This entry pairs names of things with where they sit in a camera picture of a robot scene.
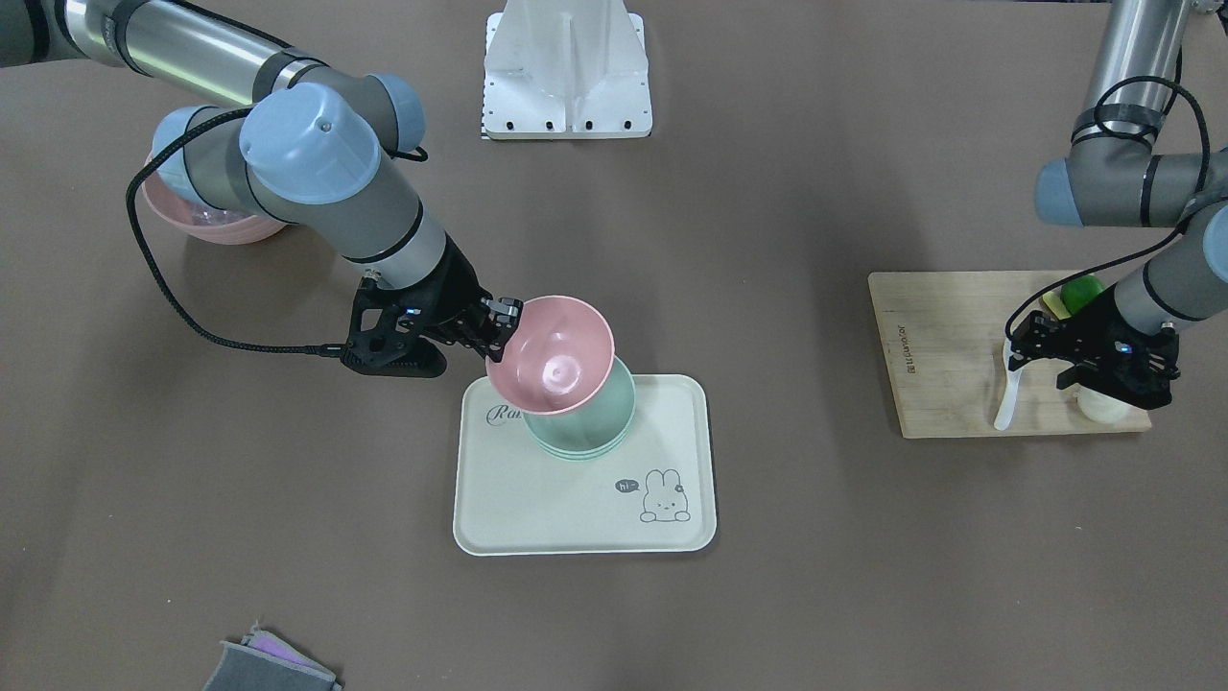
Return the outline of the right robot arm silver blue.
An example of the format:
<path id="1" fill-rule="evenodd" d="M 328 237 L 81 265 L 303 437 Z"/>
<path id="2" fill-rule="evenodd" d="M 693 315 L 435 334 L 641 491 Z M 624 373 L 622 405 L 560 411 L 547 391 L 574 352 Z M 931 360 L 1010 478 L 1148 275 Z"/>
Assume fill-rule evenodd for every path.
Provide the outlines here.
<path id="1" fill-rule="evenodd" d="M 499 363 L 522 302 L 496 298 L 395 169 L 422 161 L 424 109 L 391 74 L 350 76 L 278 36 L 189 1 L 5 1 L 2 66 L 91 59 L 196 93 L 158 123 L 126 185 L 126 214 L 158 292 L 187 311 L 154 261 L 135 196 L 154 177 L 177 198 L 306 225 L 363 275 L 349 333 L 324 345 L 258 345 L 189 326 L 223 349 L 339 358 L 366 376 L 433 379 L 441 346 Z"/>

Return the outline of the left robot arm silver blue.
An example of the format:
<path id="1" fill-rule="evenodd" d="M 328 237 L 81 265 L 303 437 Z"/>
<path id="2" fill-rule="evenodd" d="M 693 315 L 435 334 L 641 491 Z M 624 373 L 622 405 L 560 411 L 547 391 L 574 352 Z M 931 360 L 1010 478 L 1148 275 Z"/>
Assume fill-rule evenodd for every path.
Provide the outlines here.
<path id="1" fill-rule="evenodd" d="M 1227 306 L 1226 152 L 1178 80 L 1196 2 L 1115 1 L 1070 153 L 1038 176 L 1049 225 L 1167 227 L 1142 266 L 1059 320 L 1025 301 L 1005 324 L 1007 367 L 1063 360 L 1079 385 L 1140 410 L 1172 403 L 1184 329 Z"/>

